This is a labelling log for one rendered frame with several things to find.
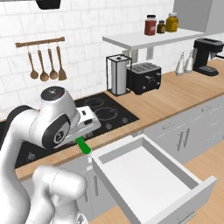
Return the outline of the small dark jar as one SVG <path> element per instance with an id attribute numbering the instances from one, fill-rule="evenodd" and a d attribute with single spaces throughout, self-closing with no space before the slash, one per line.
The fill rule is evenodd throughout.
<path id="1" fill-rule="evenodd" d="M 164 33 L 165 32 L 165 21 L 164 20 L 160 20 L 158 22 L 158 25 L 157 25 L 157 33 Z"/>

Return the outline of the small wooden spoon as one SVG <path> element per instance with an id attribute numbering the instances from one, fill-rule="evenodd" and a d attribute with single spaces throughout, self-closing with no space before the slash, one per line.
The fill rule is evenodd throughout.
<path id="1" fill-rule="evenodd" d="M 28 52 L 28 57 L 29 57 L 29 61 L 31 63 L 31 78 L 36 80 L 38 77 L 39 77 L 39 74 L 38 72 L 34 69 L 34 65 L 33 65 L 33 62 L 32 62 L 32 54 L 30 52 Z"/>

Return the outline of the white shaker bottle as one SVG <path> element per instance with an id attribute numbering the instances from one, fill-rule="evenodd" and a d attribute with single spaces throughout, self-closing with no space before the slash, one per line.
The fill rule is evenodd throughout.
<path id="1" fill-rule="evenodd" d="M 185 65 L 184 54 L 181 54 L 181 57 L 178 61 L 178 64 L 177 64 L 177 67 L 176 67 L 176 70 L 175 70 L 175 74 L 177 76 L 181 76 L 184 73 L 184 65 Z"/>
<path id="2" fill-rule="evenodd" d="M 190 52 L 189 58 L 187 59 L 184 67 L 184 72 L 190 74 L 193 70 L 193 53 Z"/>

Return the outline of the grey drawer stack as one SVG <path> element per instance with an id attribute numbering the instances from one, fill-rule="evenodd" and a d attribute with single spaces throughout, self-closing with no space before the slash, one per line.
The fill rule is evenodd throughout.
<path id="1" fill-rule="evenodd" d="M 218 108 L 213 112 L 213 120 L 209 131 L 205 150 L 224 140 L 224 95 L 220 98 Z"/>

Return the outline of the black toaster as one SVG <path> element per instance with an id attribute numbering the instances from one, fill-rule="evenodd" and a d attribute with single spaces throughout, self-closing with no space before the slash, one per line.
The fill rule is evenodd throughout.
<path id="1" fill-rule="evenodd" d="M 126 87 L 136 95 L 159 89 L 161 67 L 149 62 L 127 66 Z"/>

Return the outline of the black coffee machine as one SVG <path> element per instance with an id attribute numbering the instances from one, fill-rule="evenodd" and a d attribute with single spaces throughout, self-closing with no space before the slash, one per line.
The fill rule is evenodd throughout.
<path id="1" fill-rule="evenodd" d="M 197 38 L 193 45 L 192 70 L 207 76 L 219 74 L 216 68 L 207 65 L 208 57 L 215 57 L 223 50 L 224 43 L 210 38 Z"/>

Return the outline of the wooden ladle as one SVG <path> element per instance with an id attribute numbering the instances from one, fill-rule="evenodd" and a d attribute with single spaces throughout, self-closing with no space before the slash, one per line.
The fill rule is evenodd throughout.
<path id="1" fill-rule="evenodd" d="M 56 80 L 58 78 L 58 73 L 54 70 L 54 67 L 53 67 L 53 56 L 52 56 L 51 49 L 48 49 L 48 56 L 49 56 L 49 60 L 50 60 L 51 67 L 52 67 L 52 71 L 50 72 L 50 78 L 52 80 Z"/>

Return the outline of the black hob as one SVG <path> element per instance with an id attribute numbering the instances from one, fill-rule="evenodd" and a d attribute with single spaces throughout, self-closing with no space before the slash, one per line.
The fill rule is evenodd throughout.
<path id="1" fill-rule="evenodd" d="M 122 126 L 125 126 L 129 123 L 133 123 L 138 120 L 137 116 L 129 112 L 125 107 L 123 107 L 121 104 L 116 102 L 114 99 L 112 99 L 105 93 L 91 95 L 89 97 L 76 100 L 74 103 L 77 108 L 89 106 L 96 114 L 101 123 L 101 127 L 99 129 L 94 130 L 84 136 L 85 140 L 98 137 L 99 135 L 103 135 L 106 132 L 118 129 Z M 123 117 L 128 118 L 128 123 L 124 124 L 122 122 Z M 111 130 L 106 129 L 106 123 L 110 123 L 112 125 Z M 41 158 L 46 158 L 58 151 L 63 151 L 75 145 L 76 142 L 72 141 L 68 144 L 59 147 L 58 149 L 46 150 L 32 143 L 23 142 L 21 146 L 21 151 L 19 152 L 19 155 L 17 157 L 16 167 L 19 168 L 21 166 L 28 165 L 29 163 L 37 161 Z M 27 156 L 30 152 L 36 156 L 36 159 L 34 161 L 27 160 Z"/>

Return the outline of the red jar with black lid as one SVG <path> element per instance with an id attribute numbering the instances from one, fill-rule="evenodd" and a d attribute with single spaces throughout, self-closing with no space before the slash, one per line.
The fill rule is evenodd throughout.
<path id="1" fill-rule="evenodd" d="M 156 16 L 154 14 L 150 14 L 145 19 L 145 25 L 144 25 L 144 34 L 145 35 L 154 35 L 156 32 Z"/>

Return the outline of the grey drawer front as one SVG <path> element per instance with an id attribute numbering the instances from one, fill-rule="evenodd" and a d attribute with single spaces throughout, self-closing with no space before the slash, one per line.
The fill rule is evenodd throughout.
<path id="1" fill-rule="evenodd" d="M 215 110 L 218 107 L 219 100 L 220 98 L 216 97 L 210 101 L 204 102 L 194 108 L 189 109 L 186 113 L 185 122 L 189 123 L 198 117 L 209 114 L 211 111 Z M 212 106 L 213 108 L 209 109 L 208 111 L 202 112 L 201 109 L 205 108 L 206 106 Z"/>
<path id="2" fill-rule="evenodd" d="M 158 122 L 146 129 L 143 130 L 143 133 L 151 138 L 154 139 L 156 137 L 160 137 L 163 134 L 175 130 L 180 125 L 184 124 L 186 120 L 186 112 L 180 113 L 178 115 L 172 116 L 168 119 L 163 120 L 162 122 Z M 175 123 L 175 126 L 170 127 L 169 129 L 163 129 L 163 127 L 169 123 Z"/>

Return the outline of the wooden utensil rail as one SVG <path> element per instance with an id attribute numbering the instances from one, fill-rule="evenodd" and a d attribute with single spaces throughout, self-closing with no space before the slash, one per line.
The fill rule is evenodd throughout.
<path id="1" fill-rule="evenodd" d="M 65 41 L 65 37 L 60 38 L 50 38 L 50 39 L 41 39 L 41 40 L 35 40 L 30 42 L 17 42 L 16 48 L 24 47 L 24 46 L 35 46 L 35 45 L 43 45 L 43 44 L 50 44 L 50 43 L 57 43 L 57 42 L 63 42 Z"/>

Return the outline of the yellow jar with white lid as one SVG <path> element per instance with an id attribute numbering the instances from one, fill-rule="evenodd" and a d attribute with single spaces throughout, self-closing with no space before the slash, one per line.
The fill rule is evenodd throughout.
<path id="1" fill-rule="evenodd" d="M 176 12 L 171 12 L 165 22 L 165 30 L 167 32 L 175 32 L 179 26 L 179 19 Z"/>

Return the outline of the large wooden spoon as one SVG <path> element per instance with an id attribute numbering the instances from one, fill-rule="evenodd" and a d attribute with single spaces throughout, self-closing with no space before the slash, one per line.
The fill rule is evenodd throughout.
<path id="1" fill-rule="evenodd" d="M 44 69 L 44 63 L 43 63 L 43 59 L 42 59 L 42 53 L 41 53 L 40 50 L 38 50 L 38 58 L 39 58 L 40 65 L 41 65 L 41 68 L 42 68 L 42 73 L 40 75 L 40 79 L 42 81 L 48 81 L 49 80 L 49 75 L 46 73 L 46 71 Z"/>

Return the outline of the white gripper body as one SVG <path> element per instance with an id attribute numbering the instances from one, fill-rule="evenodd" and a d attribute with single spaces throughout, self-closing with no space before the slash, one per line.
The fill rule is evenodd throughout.
<path id="1" fill-rule="evenodd" d="M 75 140 L 78 137 L 83 137 L 86 134 L 97 130 L 101 127 L 101 123 L 95 115 L 81 115 L 77 124 L 69 130 L 69 139 Z"/>

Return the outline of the grey wall cupboard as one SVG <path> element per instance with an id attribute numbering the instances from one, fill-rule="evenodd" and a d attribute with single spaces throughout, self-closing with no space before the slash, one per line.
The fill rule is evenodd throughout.
<path id="1" fill-rule="evenodd" d="M 181 29 L 206 35 L 224 32 L 224 0 L 174 0 L 173 11 Z"/>

